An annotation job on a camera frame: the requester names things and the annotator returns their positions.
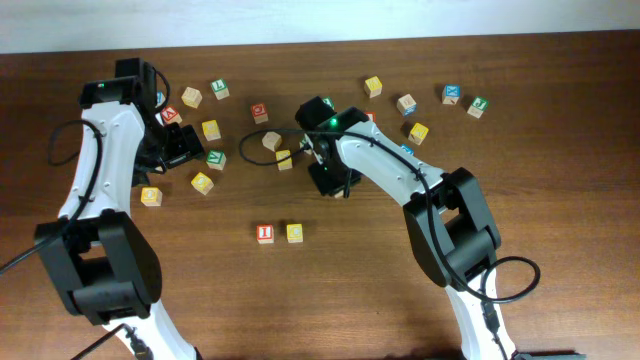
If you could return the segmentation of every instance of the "wooden block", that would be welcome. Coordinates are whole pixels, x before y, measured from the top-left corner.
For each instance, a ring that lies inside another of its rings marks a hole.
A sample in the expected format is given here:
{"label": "wooden block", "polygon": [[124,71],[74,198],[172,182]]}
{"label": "wooden block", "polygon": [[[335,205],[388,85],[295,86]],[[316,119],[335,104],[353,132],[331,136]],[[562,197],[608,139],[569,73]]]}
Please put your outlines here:
{"label": "wooden block", "polygon": [[222,151],[209,150],[209,155],[207,155],[207,165],[209,168],[216,170],[224,170],[224,164],[227,162],[227,157],[224,155]]}
{"label": "wooden block", "polygon": [[256,238],[259,244],[273,244],[273,225],[258,225]]}
{"label": "wooden block", "polygon": [[278,133],[274,133],[273,131],[268,132],[262,138],[262,145],[273,152],[276,152],[281,144],[282,136],[278,135]]}
{"label": "wooden block", "polygon": [[287,225],[287,241],[290,244],[302,242],[302,224]]}
{"label": "wooden block", "polygon": [[229,96],[229,88],[223,79],[212,82],[211,89],[213,89],[213,93],[216,95],[216,99],[218,100],[222,100]]}
{"label": "wooden block", "polygon": [[158,91],[158,93],[156,94],[156,105],[162,104],[163,101],[164,101],[164,94],[162,93],[162,91]]}
{"label": "wooden block", "polygon": [[207,193],[213,189],[213,181],[203,173],[198,173],[198,175],[191,180],[191,185],[203,195],[207,195]]}
{"label": "wooden block", "polygon": [[267,107],[264,106],[264,104],[251,105],[251,115],[253,115],[253,121],[255,121],[256,124],[269,121]]}
{"label": "wooden block", "polygon": [[469,110],[467,111],[467,114],[471,116],[475,116],[478,119],[480,119],[480,116],[482,116],[482,114],[487,110],[488,107],[489,107],[489,101],[487,101],[487,99],[483,99],[479,96],[476,96],[476,98],[471,103],[471,106],[469,106]]}
{"label": "wooden block", "polygon": [[427,136],[428,132],[429,129],[426,126],[420,123],[416,123],[415,125],[413,125],[413,128],[409,133],[409,140],[420,145],[422,144],[422,140],[424,140],[424,138]]}
{"label": "wooden block", "polygon": [[364,91],[369,95],[369,98],[382,94],[382,83],[377,76],[364,81]]}
{"label": "wooden block", "polygon": [[[302,149],[305,145],[307,145],[307,138],[302,138],[302,140],[300,140],[300,149]],[[311,155],[313,154],[313,149],[309,148],[305,150],[304,153],[307,155]]]}
{"label": "wooden block", "polygon": [[[289,150],[280,150],[280,151],[276,151],[276,160],[280,161],[288,156],[291,156],[291,151]],[[278,170],[282,171],[282,170],[289,170],[293,168],[293,161],[291,158],[288,158],[287,160],[283,161],[283,162],[279,162],[278,163]]]}
{"label": "wooden block", "polygon": [[222,139],[218,122],[215,120],[205,121],[202,123],[202,131],[207,141]]}
{"label": "wooden block", "polygon": [[162,115],[162,120],[164,120],[165,124],[171,124],[174,122],[180,124],[182,122],[180,114],[178,114],[178,111],[171,105],[167,105],[160,114]]}
{"label": "wooden block", "polygon": [[455,105],[460,99],[460,86],[445,85],[442,90],[442,103],[445,105]]}
{"label": "wooden block", "polygon": [[367,111],[364,114],[369,117],[369,120],[376,122],[376,113]]}
{"label": "wooden block", "polygon": [[407,94],[398,99],[396,107],[398,108],[402,116],[407,116],[416,111],[418,104],[416,104],[411,95]]}
{"label": "wooden block", "polygon": [[336,109],[335,105],[333,105],[333,100],[331,100],[330,97],[327,96],[326,98],[322,99],[322,102],[324,102],[325,104],[331,106],[332,110]]}
{"label": "wooden block", "polygon": [[140,201],[146,206],[162,205],[162,191],[155,187],[143,187]]}
{"label": "wooden block", "polygon": [[197,109],[200,101],[202,101],[202,94],[194,88],[187,87],[184,94],[182,94],[182,101],[185,105]]}
{"label": "wooden block", "polygon": [[400,145],[400,147],[402,148],[402,150],[408,152],[409,155],[413,155],[413,150],[410,147],[408,147],[407,145],[402,144],[402,145]]}

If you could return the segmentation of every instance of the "robotic arm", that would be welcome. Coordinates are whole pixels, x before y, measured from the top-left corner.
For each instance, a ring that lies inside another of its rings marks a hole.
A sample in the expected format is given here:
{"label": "robotic arm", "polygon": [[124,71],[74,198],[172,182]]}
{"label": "robotic arm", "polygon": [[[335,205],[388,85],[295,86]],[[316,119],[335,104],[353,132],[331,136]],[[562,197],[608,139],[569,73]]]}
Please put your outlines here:
{"label": "robotic arm", "polygon": [[[416,159],[385,137],[373,121],[355,108],[336,114],[320,98],[315,98],[300,107],[296,121],[306,131],[307,143],[318,160],[310,166],[309,173],[323,195],[344,193],[348,196],[349,186],[364,174],[403,207],[415,259],[434,283],[445,288],[451,300],[462,333],[465,358],[511,359],[516,348],[502,326],[500,307],[483,304],[452,281],[434,248],[434,242],[438,241],[448,263],[467,280],[469,287],[489,297],[496,296],[495,271],[488,274],[485,284],[482,284],[482,276],[496,262],[500,234],[471,173],[461,168],[446,174]],[[324,132],[349,135],[335,136]],[[433,194],[430,203],[434,214],[447,208],[460,212],[446,225],[440,216],[435,216],[436,238],[431,236],[429,228],[427,191],[398,157],[418,169],[426,180],[428,193]],[[488,322],[493,323],[493,332],[489,330]],[[494,341],[494,332],[498,334],[502,349]]]}
{"label": "robotic arm", "polygon": [[[156,74],[141,59],[119,60],[115,79],[84,86],[82,119],[99,130],[103,151],[99,157],[98,140],[85,125],[71,192],[59,220],[37,226],[35,242],[55,238],[39,254],[69,313],[108,330],[126,324],[130,330],[116,336],[137,359],[201,359],[165,311],[160,262],[131,221],[130,189],[148,184],[147,172],[164,173],[204,155],[193,127],[158,123],[169,87],[156,108]],[[69,220],[98,162],[89,202]],[[106,256],[83,259],[92,246],[103,246]]]}

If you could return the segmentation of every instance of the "white wall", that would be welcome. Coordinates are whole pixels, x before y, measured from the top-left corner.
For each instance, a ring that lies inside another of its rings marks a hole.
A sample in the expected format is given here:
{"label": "white wall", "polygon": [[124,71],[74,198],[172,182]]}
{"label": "white wall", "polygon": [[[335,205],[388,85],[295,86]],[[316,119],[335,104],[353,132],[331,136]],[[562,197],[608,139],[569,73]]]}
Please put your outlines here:
{"label": "white wall", "polygon": [[640,0],[0,2],[0,53],[640,28]]}

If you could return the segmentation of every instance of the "wooden table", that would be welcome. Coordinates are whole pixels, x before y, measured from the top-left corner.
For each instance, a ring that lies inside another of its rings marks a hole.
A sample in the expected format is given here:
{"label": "wooden table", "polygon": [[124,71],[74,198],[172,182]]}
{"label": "wooden table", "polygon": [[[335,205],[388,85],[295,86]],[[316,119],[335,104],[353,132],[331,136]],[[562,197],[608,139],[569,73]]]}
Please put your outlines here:
{"label": "wooden table", "polygon": [[[0,56],[0,259],[32,245],[38,223],[55,220],[74,165],[50,168],[51,130],[80,115],[83,83],[113,76],[114,61],[143,57],[169,78],[171,103],[206,149],[223,149],[223,172],[192,161],[152,176],[164,192],[146,208],[131,191],[132,217],[158,254],[162,299],[181,334],[206,359],[383,358],[452,353],[460,333],[443,289],[413,259],[400,207],[371,181],[349,200],[323,198],[296,158],[293,170],[255,167],[238,156],[246,133],[296,127],[298,106],[331,96],[337,110],[375,111],[390,139],[407,143],[395,108],[410,93],[430,128],[416,156],[480,181],[503,238],[500,257],[523,255],[543,272],[540,287],[503,307],[522,351],[577,350],[590,359],[631,359],[640,351],[640,33],[460,37],[353,43],[200,47]],[[377,75],[382,96],[363,80]],[[218,101],[209,82],[231,92]],[[480,120],[440,104],[458,83],[491,102]],[[200,89],[197,110],[179,100]],[[269,123],[249,106],[264,102]],[[206,142],[200,123],[218,120],[222,140]],[[69,131],[58,158],[80,144]],[[297,148],[286,136],[282,148]],[[273,159],[259,140],[248,151]],[[209,174],[207,196],[190,180]],[[304,226],[288,244],[284,226]],[[274,224],[274,245],[255,226]],[[499,293],[531,276],[508,265]],[[0,279],[0,358],[67,359],[104,334],[66,313],[37,256]],[[112,340],[92,359],[130,359]]]}

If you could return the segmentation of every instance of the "toy block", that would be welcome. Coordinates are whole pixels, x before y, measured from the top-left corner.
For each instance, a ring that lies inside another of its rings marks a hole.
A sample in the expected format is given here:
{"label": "toy block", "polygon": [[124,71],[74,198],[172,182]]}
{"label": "toy block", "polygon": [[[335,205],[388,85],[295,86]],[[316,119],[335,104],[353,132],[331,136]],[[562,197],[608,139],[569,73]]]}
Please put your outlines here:
{"label": "toy block", "polygon": [[162,115],[162,120],[164,120],[165,124],[171,124],[174,122],[180,124],[182,122],[180,114],[178,114],[178,111],[174,109],[173,106],[167,105],[160,114]]}
{"label": "toy block", "polygon": [[213,89],[213,93],[216,95],[216,99],[218,100],[222,100],[229,96],[229,88],[223,79],[212,82],[211,89]]}
{"label": "toy block", "polygon": [[202,94],[194,88],[187,87],[184,94],[182,94],[182,101],[185,105],[197,109],[200,101],[202,101]]}
{"label": "toy block", "polygon": [[327,96],[326,98],[322,99],[322,102],[324,102],[325,104],[331,106],[332,110],[336,109],[336,107],[335,107],[335,105],[333,105],[333,101],[331,100],[330,97]]}
{"label": "toy block", "polygon": [[485,110],[487,110],[488,107],[489,102],[487,101],[487,99],[476,96],[476,98],[471,103],[471,106],[469,106],[467,114],[480,119],[480,116],[482,116],[482,114],[485,112]]}
{"label": "toy block", "polygon": [[409,133],[409,141],[420,145],[422,144],[422,140],[424,140],[424,138],[427,136],[428,132],[429,129],[426,126],[420,123],[416,123],[415,125],[413,125],[413,128]]}
{"label": "toy block", "polygon": [[442,90],[442,103],[445,105],[455,105],[460,99],[460,86],[445,85]]}
{"label": "toy block", "polygon": [[396,103],[396,107],[402,114],[402,116],[407,116],[416,111],[418,104],[416,104],[415,100],[411,97],[411,95],[407,94],[400,99]]}
{"label": "toy block", "polygon": [[278,133],[274,133],[273,131],[268,132],[262,138],[262,145],[273,152],[276,152],[281,144],[282,136],[280,136]]}
{"label": "toy block", "polygon": [[408,152],[409,155],[413,155],[413,150],[410,147],[408,147],[407,145],[402,144],[402,145],[400,145],[400,147],[402,148],[402,150]]}
{"label": "toy block", "polygon": [[[291,156],[291,151],[289,150],[276,151],[276,160],[278,161],[289,156]],[[293,168],[293,161],[291,158],[288,158],[287,160],[278,163],[278,170],[280,171],[289,170],[291,168]]]}
{"label": "toy block", "polygon": [[377,76],[364,81],[364,91],[369,95],[369,98],[382,94],[382,83]]}
{"label": "toy block", "polygon": [[222,171],[226,163],[227,157],[222,151],[209,150],[209,155],[207,155],[207,165],[209,165],[209,168]]}
{"label": "toy block", "polygon": [[287,241],[290,244],[302,242],[302,224],[287,225]]}
{"label": "toy block", "polygon": [[203,122],[202,131],[204,132],[204,137],[207,138],[207,141],[218,140],[222,138],[222,135],[220,135],[220,128],[218,127],[218,122],[215,120]]}
{"label": "toy block", "polygon": [[369,117],[369,120],[376,122],[376,113],[374,112],[365,112],[365,115]]}
{"label": "toy block", "polygon": [[256,238],[259,244],[273,244],[273,225],[258,225]]}
{"label": "toy block", "polygon": [[191,185],[203,195],[207,195],[207,193],[213,189],[213,181],[203,173],[198,173],[198,175],[191,180]]}
{"label": "toy block", "polygon": [[[305,147],[305,145],[307,145],[307,138],[302,138],[302,140],[300,140],[300,149]],[[311,154],[313,154],[313,149],[309,148],[309,149],[305,150],[304,153],[307,154],[307,155],[311,155]]]}
{"label": "toy block", "polygon": [[264,106],[264,104],[251,105],[251,115],[253,115],[253,121],[255,121],[256,124],[269,121],[267,107]]}
{"label": "toy block", "polygon": [[162,104],[163,101],[164,101],[164,94],[162,93],[162,91],[158,91],[158,93],[156,94],[156,105]]}
{"label": "toy block", "polygon": [[140,201],[146,206],[162,205],[162,191],[154,187],[143,187]]}

